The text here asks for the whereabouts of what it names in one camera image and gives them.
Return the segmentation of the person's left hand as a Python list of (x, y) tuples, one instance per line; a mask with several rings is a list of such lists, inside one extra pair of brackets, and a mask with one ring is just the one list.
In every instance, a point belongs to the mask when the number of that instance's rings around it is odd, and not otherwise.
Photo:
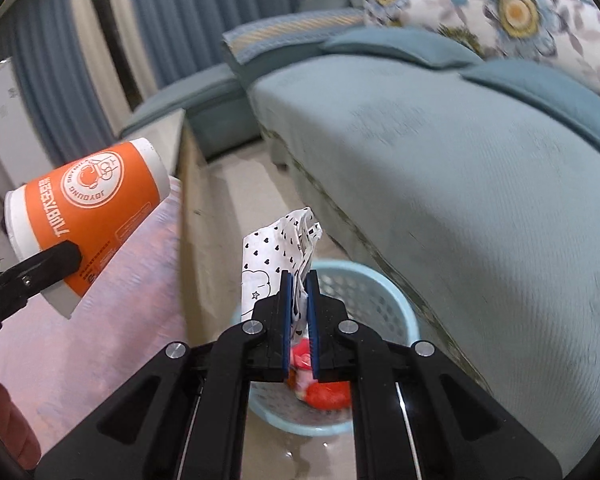
[(42, 453), (40, 442), (20, 409), (0, 383), (0, 438), (25, 470), (32, 470)]

